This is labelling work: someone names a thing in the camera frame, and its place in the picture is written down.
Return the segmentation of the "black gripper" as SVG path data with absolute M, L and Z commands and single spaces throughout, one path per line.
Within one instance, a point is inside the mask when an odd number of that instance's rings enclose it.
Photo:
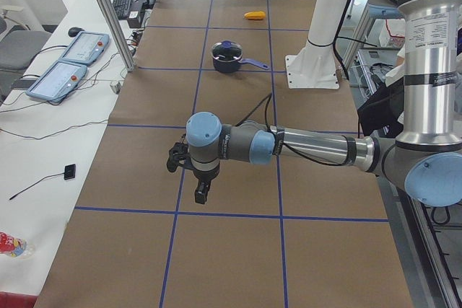
M 194 193 L 195 202 L 206 203 L 209 190 L 212 185 L 212 180 L 215 179 L 219 174 L 219 165 L 207 171 L 194 168 L 193 174 L 198 180 L 198 184 Z

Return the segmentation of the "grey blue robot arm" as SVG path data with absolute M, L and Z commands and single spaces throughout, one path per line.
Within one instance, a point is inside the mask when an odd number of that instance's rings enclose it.
M 461 0 L 371 2 L 397 8 L 406 23 L 403 131 L 394 139 L 351 138 L 253 121 L 230 126 L 212 113 L 196 113 L 186 124 L 186 162 L 199 181 L 197 203 L 206 203 L 221 161 L 267 164 L 280 154 L 327 166 L 354 165 L 428 206 L 460 201 L 461 139 L 453 130 L 453 105 Z

